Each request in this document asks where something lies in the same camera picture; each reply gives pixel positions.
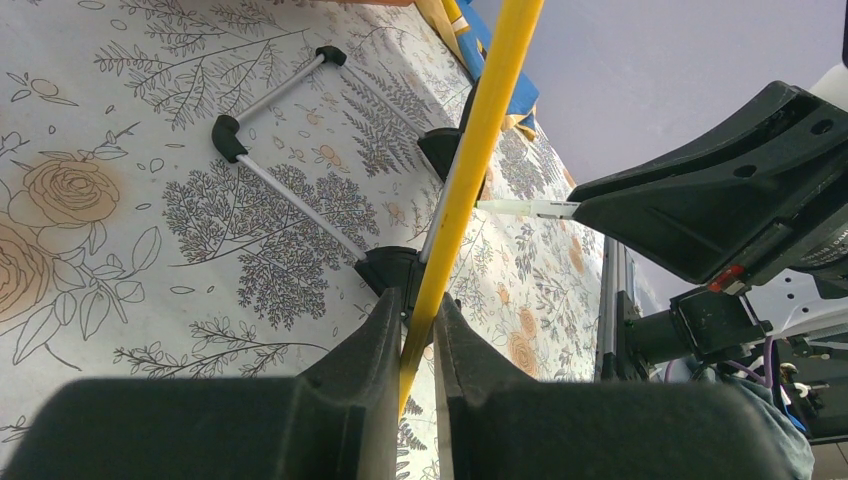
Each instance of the white rod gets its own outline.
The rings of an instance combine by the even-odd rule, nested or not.
[[[442,223],[442,217],[445,214],[448,192],[454,182],[453,177],[454,172],[456,172],[456,165],[459,163],[459,152],[462,151],[462,142],[463,140],[459,141],[459,148],[456,149],[456,154],[454,154],[451,169],[450,172],[448,172],[448,178],[445,181],[444,188],[442,188],[442,194],[439,196],[439,203],[436,204],[436,212],[433,213],[433,219],[430,220],[430,229],[427,230],[427,236],[424,238],[424,246],[421,247],[421,251],[418,252],[418,261],[425,265],[427,264],[427,261],[430,260],[430,254],[433,253],[433,243],[436,241],[436,231],[439,230],[439,224]]]
[[[240,124],[244,123],[247,119],[256,114],[259,110],[262,110],[271,100],[276,98],[278,95],[281,95],[286,90],[289,90],[292,86],[303,80],[307,75],[312,73],[316,68],[320,67],[321,64],[324,63],[324,54],[318,54],[314,60],[309,62],[305,67],[301,68],[297,73],[295,73],[291,78],[287,79],[285,82],[281,83],[280,86],[266,93],[264,97],[259,100],[253,102],[253,105],[247,107],[236,115],[236,121]]]
[[[345,69],[345,70],[346,70],[346,71],[347,71],[347,72],[348,72],[348,73],[349,73],[349,74],[350,74],[353,78],[355,78],[357,82],[359,82],[359,83],[361,83],[362,85],[364,85],[364,86],[365,86],[365,88],[367,88],[368,90],[371,90],[371,92],[372,92],[374,95],[376,95],[376,96],[377,96],[377,98],[379,98],[379,99],[380,99],[380,101],[382,101],[383,103],[385,103],[385,104],[386,104],[386,106],[387,106],[387,107],[389,107],[389,110],[391,110],[391,111],[392,111],[392,113],[394,113],[395,115],[397,115],[397,117],[398,117],[398,118],[400,118],[400,119],[401,119],[401,121],[403,121],[403,123],[405,123],[405,124],[406,124],[406,125],[407,125],[407,126],[408,126],[411,130],[412,130],[412,131],[414,131],[414,132],[415,132],[415,135],[417,135],[417,136],[418,136],[418,138],[421,138],[421,137],[423,137],[423,136],[424,136],[424,130],[422,130],[422,129],[421,129],[421,127],[419,127],[419,126],[418,126],[415,122],[413,122],[412,120],[410,120],[410,118],[409,118],[409,117],[407,117],[407,116],[406,116],[406,114],[405,114],[405,113],[403,113],[403,111],[402,111],[401,109],[399,109],[399,108],[398,108],[398,107],[397,107],[394,103],[390,102],[390,101],[389,101],[389,99],[387,99],[385,96],[383,96],[383,94],[382,94],[382,93],[380,93],[378,90],[375,90],[375,89],[371,88],[371,86],[370,86],[370,85],[368,85],[368,83],[367,83],[365,80],[363,80],[363,79],[362,79],[359,75],[357,75],[357,74],[356,74],[356,72],[355,72],[355,71],[353,71],[353,69],[352,69],[352,68],[348,67],[347,65],[345,65],[343,68],[344,68],[344,69]]]
[[[286,197],[286,200],[291,202],[298,210],[303,212],[307,217],[311,218],[313,222],[317,223],[319,227],[323,228],[325,232],[329,233],[333,236],[339,243],[342,244],[357,260],[365,260],[365,252],[362,251],[361,248],[349,238],[347,238],[338,228],[334,227],[333,224],[327,221],[326,218],[322,217],[320,213],[316,212],[309,205],[306,204],[303,200],[300,199],[297,195],[294,194],[291,190],[285,187],[282,183],[280,183],[273,175],[268,173],[267,170],[260,167],[253,160],[250,159],[247,155],[236,155],[236,160],[244,164],[245,167],[251,169],[253,173],[259,175],[259,178],[265,181],[271,188],[280,193],[280,195]]]

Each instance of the metal rod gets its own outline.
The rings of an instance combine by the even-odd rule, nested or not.
[[[333,238],[335,238],[343,247],[345,247],[357,260],[365,260],[365,252],[362,251],[361,248],[349,238],[345,236],[338,228],[334,227],[333,224],[327,221],[326,218],[321,216],[320,213],[316,212],[309,205],[306,204],[303,200],[301,200],[297,195],[294,194],[291,190],[286,188],[285,185],[280,183],[273,175],[268,173],[267,170],[260,167],[253,160],[250,159],[247,155],[237,155],[236,159],[239,162],[244,164],[245,167],[251,169],[253,173],[259,176],[262,180],[265,181],[271,188],[280,193],[280,195],[284,196],[286,200],[291,202],[295,208],[304,213],[307,217],[311,218],[312,221],[318,224],[319,227],[323,228],[325,232],[329,233]]]
[[[251,106],[245,108],[241,113],[236,115],[236,120],[240,124],[244,123],[250,117],[255,115],[256,112],[267,107],[268,104],[271,103],[271,100],[289,90],[292,86],[294,86],[295,84],[303,80],[307,75],[312,73],[316,68],[320,67],[322,63],[324,63],[324,54],[318,54],[314,60],[309,62],[305,67],[298,70],[297,73],[295,73],[292,77],[288,78],[285,82],[281,83],[280,86],[266,93],[264,97],[253,102]]]
[[[544,3],[544,0],[505,0],[498,16],[480,87],[471,107],[468,128],[455,162],[456,179],[445,194],[447,199],[442,218],[438,225],[430,227],[438,228],[438,232],[401,352],[398,418],[412,391],[430,328],[444,299],[477,193],[486,177],[486,168],[498,142],[501,123],[518,83]]]
[[[422,130],[421,127],[418,126],[418,124],[416,124],[408,116],[406,116],[406,114],[403,113],[403,110],[399,109],[394,103],[392,103],[388,98],[386,98],[380,91],[371,88],[371,86],[368,85],[368,83],[365,80],[363,80],[359,75],[357,75],[357,73],[352,68],[348,67],[347,65],[344,65],[342,68],[344,68],[347,73],[349,73],[353,78],[355,78],[357,82],[364,85],[365,88],[367,88],[368,90],[371,90],[371,93],[373,93],[375,96],[377,96],[377,98],[380,99],[380,101],[382,101],[384,104],[386,104],[386,106],[389,108],[389,110],[391,110],[392,113],[397,115],[397,117],[400,118],[401,121],[403,121],[403,123],[405,123],[412,131],[414,131],[415,135],[417,135],[418,138],[422,138],[424,136],[424,130]]]
[[[421,251],[418,252],[418,261],[425,265],[428,261],[430,261],[430,255],[433,253],[433,243],[436,241],[436,232],[439,230],[438,226],[442,223],[442,216],[445,214],[448,192],[451,191],[454,184],[454,174],[456,172],[456,166],[459,163],[459,152],[461,151],[462,140],[460,140],[459,148],[456,149],[456,154],[454,154],[450,172],[448,172],[448,178],[445,179],[445,188],[442,189],[442,194],[439,195],[439,203],[436,204],[436,211],[433,213],[433,218],[430,220],[430,229],[427,230],[427,236],[424,237],[424,246],[421,247]]]

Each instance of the black plastic mount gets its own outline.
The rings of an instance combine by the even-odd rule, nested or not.
[[[402,311],[400,293],[387,291],[297,377],[68,385],[2,477],[394,478]]]
[[[219,115],[212,127],[212,144],[230,163],[238,163],[238,155],[247,155],[247,149],[236,136],[240,128],[238,120],[229,115]]]
[[[324,63],[332,62],[340,67],[347,61],[347,55],[332,45],[317,48],[315,50],[315,56],[317,57],[318,55],[324,55]]]
[[[627,292],[616,294],[615,348],[602,361],[602,380],[647,380],[652,365],[694,356],[713,364],[749,355],[745,345],[771,331],[747,299],[697,288],[671,299],[671,308],[641,317]]]
[[[401,318],[403,324],[409,328],[426,268],[426,265],[418,259],[418,251],[408,247],[379,247],[368,251],[365,255],[365,260],[360,260],[354,265],[356,273],[377,296],[382,296],[391,288],[400,292],[403,305]],[[427,342],[432,341],[431,331]]]
[[[474,105],[474,98],[477,96],[477,85],[478,83],[474,83],[471,86],[471,92],[468,93],[468,98],[465,100],[465,107],[462,109],[459,128],[436,128],[425,133],[423,137],[418,139],[418,148],[427,157],[427,161],[430,162],[430,165],[433,166],[439,178],[442,179],[442,183],[447,182],[448,174],[453,166],[453,160],[456,158],[456,152],[459,150],[462,135],[465,134],[465,129],[468,126],[471,107]],[[482,186],[480,187],[480,193],[483,193]]]
[[[763,285],[848,223],[846,171],[848,112],[774,82],[700,138],[568,200],[577,221],[683,280],[739,266],[744,286]]]

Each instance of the black plastic bracket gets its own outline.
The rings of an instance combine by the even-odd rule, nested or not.
[[[239,128],[238,120],[229,115],[219,115],[212,127],[212,144],[230,163],[238,163],[238,155],[247,155],[247,149],[236,137]]]
[[[459,121],[459,128],[436,128],[425,133],[423,137],[418,139],[418,148],[427,157],[427,161],[430,162],[433,170],[442,179],[442,183],[448,181],[448,174],[453,166],[453,159],[456,158],[456,152],[459,150],[462,135],[465,134],[465,128],[468,126],[468,118],[471,116],[471,107],[474,104],[474,98],[476,96],[477,83],[471,87],[471,92],[465,100],[465,107],[462,109],[462,119]],[[483,195],[483,185],[480,185],[477,200],[480,200],[481,195]]]
[[[315,56],[324,55],[324,63],[332,62],[338,66],[344,65],[347,61],[347,55],[332,45],[326,45],[315,50]]]
[[[433,170],[442,179],[442,183],[448,180],[448,173],[450,173],[450,168],[453,165],[456,151],[459,150],[461,139],[462,132],[454,127],[430,130],[418,139],[418,148],[427,157],[427,161],[430,162]]]
[[[418,259],[418,251],[408,247],[379,247],[369,250],[365,260],[360,260],[354,265],[356,273],[365,280],[371,290],[382,296],[383,292],[390,288],[401,291],[403,324],[409,328],[412,319],[412,311],[418,300],[418,290],[421,288],[421,280],[424,278],[426,264]],[[432,343],[433,332],[427,339]]]

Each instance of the botanical print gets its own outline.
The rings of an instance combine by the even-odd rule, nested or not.
[[[330,172],[314,185],[297,167],[269,170],[361,248],[362,232],[380,233],[376,211],[359,186]],[[165,217],[179,238],[184,266],[200,265],[231,254],[242,264],[242,307],[260,320],[291,330],[302,313],[325,313],[322,266],[339,270],[354,258],[333,237],[271,190],[247,168],[217,160],[208,172],[192,170],[185,183],[169,182],[163,197]]]
[[[213,378],[228,373],[228,367],[235,367],[243,377],[256,377],[269,367],[282,365],[286,354],[297,350],[300,357],[301,347],[317,349],[327,353],[329,350],[311,343],[257,341],[256,326],[248,326],[243,320],[238,329],[230,324],[228,317],[214,318],[205,322],[193,322],[189,325],[191,337],[197,339],[191,352],[183,353],[179,358],[162,351],[162,343],[153,342],[144,347],[115,350],[114,362],[125,360],[132,368],[130,375],[143,372],[147,378]]]
[[[427,131],[457,126],[471,85],[414,6],[12,1],[0,16],[31,26],[0,29],[0,376],[14,386],[0,389],[0,468],[45,396],[80,371],[293,375],[372,311],[350,253],[209,140],[215,116],[243,111],[316,47],[341,48],[359,79],[333,65],[308,75],[242,125],[251,157],[366,251],[421,248],[433,227],[442,182],[374,90]],[[86,35],[58,37],[69,23]],[[481,198],[573,187],[541,130],[536,142],[506,132]],[[589,380],[602,240],[475,210],[449,292],[528,375]],[[398,479],[440,476],[432,347],[423,363]]]
[[[363,158],[369,177],[378,173],[414,171],[422,161],[426,161],[415,143],[418,140],[415,132],[392,113],[373,89],[377,88],[383,92],[393,104],[418,123],[419,127],[428,122],[424,112],[429,112],[430,108],[411,90],[406,79],[394,75],[385,65],[381,64],[381,67],[387,73],[389,82],[362,69],[362,76],[374,81],[376,87],[365,86],[342,77],[356,94],[344,95],[344,99],[362,120],[347,111],[345,116],[359,131],[359,135],[354,137],[361,147],[357,153]]]
[[[12,81],[23,87],[12,95],[12,102],[23,100],[35,93],[38,98],[44,100],[45,102],[57,103],[59,105],[67,105],[69,107],[79,106],[70,100],[65,100],[64,98],[60,97],[59,87],[57,87],[53,82],[49,80],[45,80],[43,78],[30,79],[29,72],[24,72],[23,75],[18,75],[12,72],[6,72],[6,75],[10,79],[12,79]]]
[[[140,234],[126,266],[115,253],[95,257],[113,246],[104,222],[121,199],[104,169],[129,155],[119,141],[137,125],[107,131],[91,150],[40,151],[35,164],[10,160],[23,177],[19,186],[0,181],[0,335],[18,330],[14,365],[44,348],[80,370],[56,356],[50,340],[77,321],[87,341],[111,316],[128,323],[125,305],[144,301],[144,286],[133,277],[156,261],[158,227]]]

